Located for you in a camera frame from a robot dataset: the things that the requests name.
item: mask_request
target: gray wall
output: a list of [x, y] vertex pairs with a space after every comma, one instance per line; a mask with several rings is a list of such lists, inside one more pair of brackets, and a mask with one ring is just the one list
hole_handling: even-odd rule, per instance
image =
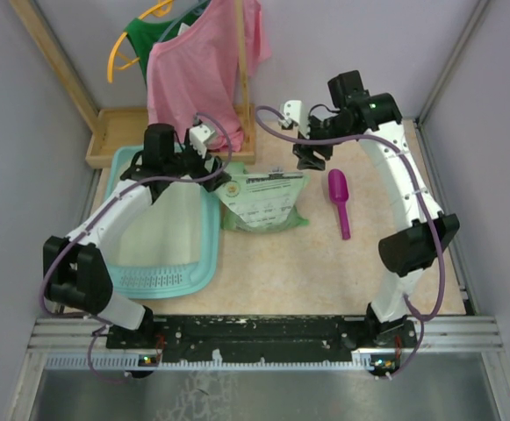
[[9, 3], [0, 0], [0, 419], [39, 315], [42, 244], [77, 222], [90, 134]]
[[[176, 0], [171, 17], [196, 0]], [[352, 69], [376, 93], [389, 91], [417, 116], [476, 0], [260, 0], [274, 56], [252, 83], [254, 100], [330, 103], [327, 81]], [[106, 81], [111, 48], [153, 0], [38, 0], [50, 25], [101, 107], [140, 106], [138, 66]], [[123, 51], [133, 57], [127, 41]]]
[[510, 359], [510, 0], [490, 7], [426, 129], [470, 287]]

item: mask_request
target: gray floor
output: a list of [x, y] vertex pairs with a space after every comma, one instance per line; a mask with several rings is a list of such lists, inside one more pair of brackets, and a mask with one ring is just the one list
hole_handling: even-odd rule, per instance
[[160, 372], [112, 385], [44, 373], [31, 420], [499, 419], [480, 356], [423, 354], [392, 382], [363, 372]]

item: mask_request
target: blue hanger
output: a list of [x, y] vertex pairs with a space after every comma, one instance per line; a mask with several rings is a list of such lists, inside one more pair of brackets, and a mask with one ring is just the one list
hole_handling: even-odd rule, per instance
[[200, 16], [205, 10], [205, 7], [202, 6], [208, 3], [210, 3], [210, 0], [198, 0], [198, 4], [194, 4], [187, 11], [183, 12], [181, 16], [173, 20], [169, 26], [167, 26], [167, 29], [165, 29], [165, 32], [161, 34], [161, 37], [159, 37], [157, 42], [163, 42], [165, 38], [167, 38], [167, 35], [169, 35], [170, 30], [173, 29], [176, 24], [183, 20], [189, 13], [193, 12], [196, 16]]

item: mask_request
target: magenta scoop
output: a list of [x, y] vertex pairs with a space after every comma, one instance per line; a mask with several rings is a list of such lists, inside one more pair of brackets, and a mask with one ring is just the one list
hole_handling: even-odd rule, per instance
[[331, 169], [328, 172], [328, 196], [339, 210], [342, 239], [350, 239], [350, 225], [348, 225], [348, 214], [346, 213], [348, 185], [346, 177], [340, 169]]

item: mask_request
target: scoop handle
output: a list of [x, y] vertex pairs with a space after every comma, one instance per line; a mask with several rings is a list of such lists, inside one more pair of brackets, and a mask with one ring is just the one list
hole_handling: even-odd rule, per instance
[[339, 219], [341, 221], [342, 239], [350, 239], [350, 225], [348, 224], [348, 213], [346, 212], [346, 204], [339, 203], [336, 205], [339, 210]]

